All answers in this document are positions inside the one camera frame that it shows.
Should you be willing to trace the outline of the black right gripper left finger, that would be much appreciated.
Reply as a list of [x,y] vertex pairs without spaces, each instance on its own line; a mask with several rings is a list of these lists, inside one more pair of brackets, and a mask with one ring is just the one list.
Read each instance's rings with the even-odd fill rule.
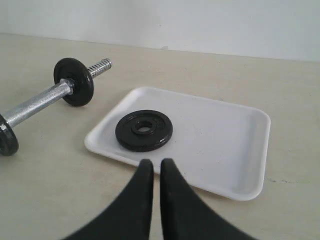
[[67,240],[148,240],[154,190],[154,167],[140,161],[134,175],[117,198],[96,218]]

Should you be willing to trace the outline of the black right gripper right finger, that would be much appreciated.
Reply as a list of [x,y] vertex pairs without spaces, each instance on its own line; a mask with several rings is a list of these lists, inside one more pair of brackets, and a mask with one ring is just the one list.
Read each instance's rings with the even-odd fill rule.
[[160,166],[160,213],[165,240],[254,239],[205,204],[171,158]]

